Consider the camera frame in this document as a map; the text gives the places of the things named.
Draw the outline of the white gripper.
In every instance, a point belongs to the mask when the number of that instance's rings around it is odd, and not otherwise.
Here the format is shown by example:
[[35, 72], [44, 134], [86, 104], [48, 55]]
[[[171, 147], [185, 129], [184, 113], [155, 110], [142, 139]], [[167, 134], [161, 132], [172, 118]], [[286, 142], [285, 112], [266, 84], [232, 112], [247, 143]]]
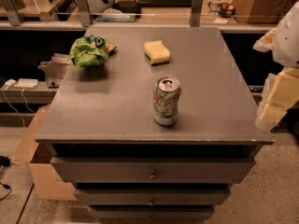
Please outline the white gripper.
[[260, 52], [272, 49], [273, 60], [283, 66], [277, 75], [269, 74], [263, 85], [262, 100], [258, 105], [255, 125], [270, 131], [299, 101], [299, 1], [284, 18], [255, 42]]

